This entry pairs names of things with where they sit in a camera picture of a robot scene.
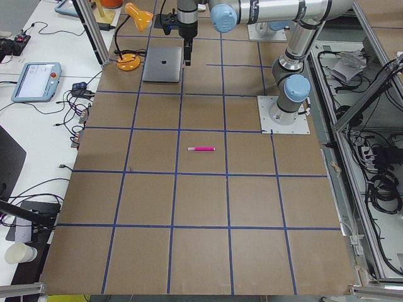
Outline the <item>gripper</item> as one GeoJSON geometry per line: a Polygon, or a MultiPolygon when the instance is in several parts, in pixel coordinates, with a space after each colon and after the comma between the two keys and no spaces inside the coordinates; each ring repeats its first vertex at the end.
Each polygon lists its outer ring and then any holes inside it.
{"type": "Polygon", "coordinates": [[[184,64],[191,65],[191,39],[198,33],[198,1],[177,0],[179,35],[184,38],[184,64]]]}

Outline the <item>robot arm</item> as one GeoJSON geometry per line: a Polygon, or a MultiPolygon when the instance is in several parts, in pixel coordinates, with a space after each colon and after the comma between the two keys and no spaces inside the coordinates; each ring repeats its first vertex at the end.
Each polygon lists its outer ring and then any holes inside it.
{"type": "Polygon", "coordinates": [[[272,73],[279,96],[269,115],[278,125],[295,122],[308,98],[310,82],[301,75],[304,62],[327,20],[349,10],[352,1],[206,1],[216,31],[227,33],[239,24],[255,25],[293,21],[295,28],[283,55],[275,60],[272,73]]]}
{"type": "Polygon", "coordinates": [[[286,42],[287,33],[291,33],[294,29],[293,21],[272,21],[265,23],[257,23],[255,30],[258,35],[258,41],[264,42],[286,42]]]}

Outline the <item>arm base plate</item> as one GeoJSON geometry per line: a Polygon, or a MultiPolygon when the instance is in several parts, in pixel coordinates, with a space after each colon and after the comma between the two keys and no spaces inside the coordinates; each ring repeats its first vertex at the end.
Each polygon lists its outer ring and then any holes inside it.
{"type": "Polygon", "coordinates": [[[254,42],[275,42],[285,43],[287,40],[285,30],[272,30],[269,23],[256,23],[248,25],[248,35],[250,41],[254,42]]]}
{"type": "Polygon", "coordinates": [[[297,112],[286,113],[278,107],[278,96],[258,96],[261,132],[265,134],[310,135],[307,117],[309,109],[303,104],[297,112]]]}

